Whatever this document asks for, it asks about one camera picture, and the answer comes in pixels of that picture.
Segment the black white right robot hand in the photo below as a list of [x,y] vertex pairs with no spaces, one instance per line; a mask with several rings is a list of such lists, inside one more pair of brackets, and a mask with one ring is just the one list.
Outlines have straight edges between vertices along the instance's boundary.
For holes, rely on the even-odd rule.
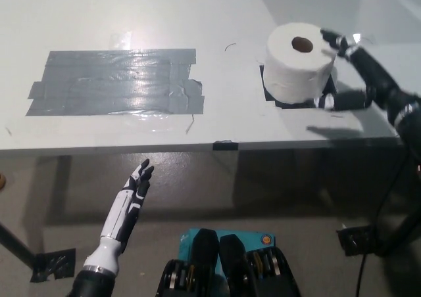
[[327,29],[321,29],[320,33],[323,40],[337,51],[337,55],[359,73],[366,85],[368,100],[387,112],[389,123],[394,124],[406,105],[418,100],[416,95],[403,91],[389,72],[363,46]]

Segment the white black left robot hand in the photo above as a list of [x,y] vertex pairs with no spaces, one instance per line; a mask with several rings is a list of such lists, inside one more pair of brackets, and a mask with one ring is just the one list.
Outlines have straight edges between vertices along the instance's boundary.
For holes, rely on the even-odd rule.
[[101,237],[108,237],[120,243],[122,254],[143,206],[154,166],[145,159],[129,176],[116,195],[105,220]]

